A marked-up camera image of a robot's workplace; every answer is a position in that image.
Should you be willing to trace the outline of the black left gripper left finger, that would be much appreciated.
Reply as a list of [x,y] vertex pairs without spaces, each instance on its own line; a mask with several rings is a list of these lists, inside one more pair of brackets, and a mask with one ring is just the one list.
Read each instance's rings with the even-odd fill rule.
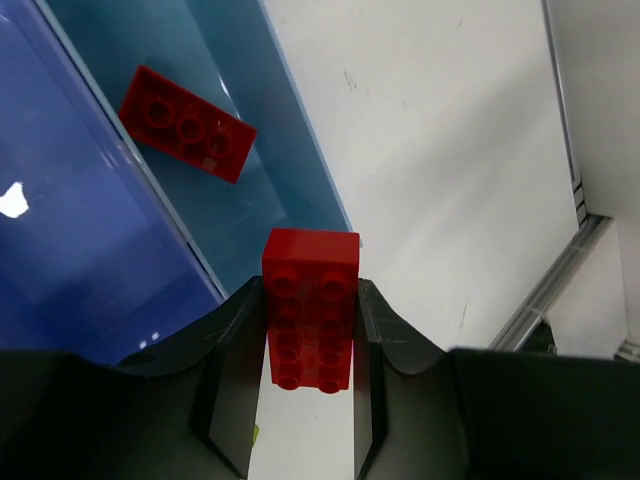
[[266,342],[260,278],[116,365],[1,355],[5,479],[244,479]]

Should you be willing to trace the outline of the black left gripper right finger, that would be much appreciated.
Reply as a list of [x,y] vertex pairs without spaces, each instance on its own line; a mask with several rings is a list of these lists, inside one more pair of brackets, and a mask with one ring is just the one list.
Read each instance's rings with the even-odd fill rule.
[[361,280],[353,354],[359,479],[635,479],[639,367],[445,351]]

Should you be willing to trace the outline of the red lego brick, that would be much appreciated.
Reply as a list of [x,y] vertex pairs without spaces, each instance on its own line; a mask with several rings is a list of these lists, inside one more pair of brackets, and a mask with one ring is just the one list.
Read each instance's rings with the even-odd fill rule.
[[261,265],[272,382],[284,390],[349,387],[360,236],[275,228]]
[[235,184],[257,130],[140,65],[118,117],[130,137]]

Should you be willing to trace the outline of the green T-shaped lego assembly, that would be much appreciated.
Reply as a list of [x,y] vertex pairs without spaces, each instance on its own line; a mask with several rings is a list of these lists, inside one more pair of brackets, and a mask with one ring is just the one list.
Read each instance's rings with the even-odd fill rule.
[[256,441],[259,436],[259,432],[260,432],[259,426],[257,424],[254,424],[253,434],[252,434],[252,444],[251,444],[252,449],[255,447]]

